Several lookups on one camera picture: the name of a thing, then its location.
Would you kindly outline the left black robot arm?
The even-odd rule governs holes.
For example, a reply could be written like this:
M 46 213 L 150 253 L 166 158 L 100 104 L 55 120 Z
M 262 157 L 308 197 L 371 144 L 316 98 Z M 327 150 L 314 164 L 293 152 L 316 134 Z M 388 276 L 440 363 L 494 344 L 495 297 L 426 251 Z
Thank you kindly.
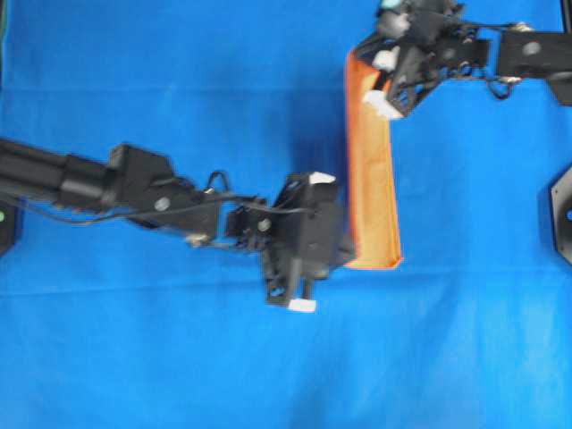
M 316 282 L 355 256 L 344 231 L 337 179 L 289 175 L 273 204 L 231 190 L 225 172 L 204 187 L 177 175 L 166 156 L 128 144 L 106 163 L 1 143 L 1 249 L 16 243 L 19 216 L 40 203 L 75 210 L 79 226 L 125 220 L 182 236 L 194 248 L 257 253 L 269 305 L 312 313 Z

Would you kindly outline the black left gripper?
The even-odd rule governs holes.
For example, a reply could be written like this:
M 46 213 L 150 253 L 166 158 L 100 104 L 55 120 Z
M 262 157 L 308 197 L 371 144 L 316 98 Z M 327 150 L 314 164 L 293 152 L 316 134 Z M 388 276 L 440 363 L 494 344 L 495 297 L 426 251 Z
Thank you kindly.
M 260 254 L 268 305 L 314 313 L 314 283 L 356 258 L 340 192 L 335 176 L 294 173 L 272 206 L 247 198 L 227 215 L 225 236 Z

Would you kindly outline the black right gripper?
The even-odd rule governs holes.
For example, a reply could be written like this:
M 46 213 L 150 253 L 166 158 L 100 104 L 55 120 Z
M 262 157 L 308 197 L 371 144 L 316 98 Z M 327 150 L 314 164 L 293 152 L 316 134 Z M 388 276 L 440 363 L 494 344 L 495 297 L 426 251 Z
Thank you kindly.
M 386 120 L 408 116 L 429 93 L 467 67 L 465 5 L 459 1 L 381 1 L 377 33 L 355 57 L 380 72 L 362 102 Z

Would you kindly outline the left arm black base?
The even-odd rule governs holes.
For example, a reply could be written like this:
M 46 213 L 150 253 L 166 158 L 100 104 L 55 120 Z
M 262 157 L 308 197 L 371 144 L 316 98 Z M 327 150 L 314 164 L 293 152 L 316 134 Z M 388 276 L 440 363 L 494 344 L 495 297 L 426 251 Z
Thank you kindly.
M 5 201 L 1 202 L 0 256 L 6 255 L 21 237 L 21 210 Z

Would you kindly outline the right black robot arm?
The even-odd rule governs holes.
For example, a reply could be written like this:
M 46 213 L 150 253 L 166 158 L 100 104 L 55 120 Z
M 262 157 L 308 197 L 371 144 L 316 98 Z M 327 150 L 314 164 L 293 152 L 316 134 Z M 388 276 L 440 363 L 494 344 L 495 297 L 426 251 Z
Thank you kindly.
M 543 80 L 561 105 L 571 103 L 571 32 L 497 24 L 491 43 L 456 1 L 382 1 L 372 34 L 347 55 L 344 70 L 349 160 L 349 233 L 337 264 L 386 270 L 402 259 L 391 153 L 391 122 L 408 117 L 443 82 L 481 81 L 504 100 L 522 80 Z

